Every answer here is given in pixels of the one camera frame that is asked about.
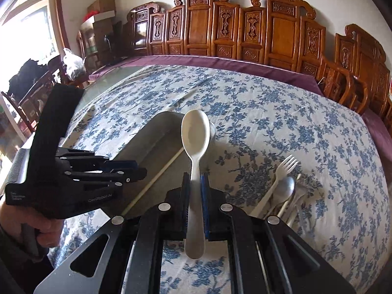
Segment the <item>person left hand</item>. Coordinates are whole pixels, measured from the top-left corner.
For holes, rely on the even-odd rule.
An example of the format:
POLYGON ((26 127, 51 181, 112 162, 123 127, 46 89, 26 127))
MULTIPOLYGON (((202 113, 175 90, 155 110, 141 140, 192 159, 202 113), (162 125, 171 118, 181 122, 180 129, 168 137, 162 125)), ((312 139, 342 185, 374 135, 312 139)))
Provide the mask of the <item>person left hand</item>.
POLYGON ((59 245, 64 221, 45 218, 31 207, 12 206, 1 200, 1 227, 13 239, 21 243, 22 225, 38 229, 37 243, 42 247, 59 245))

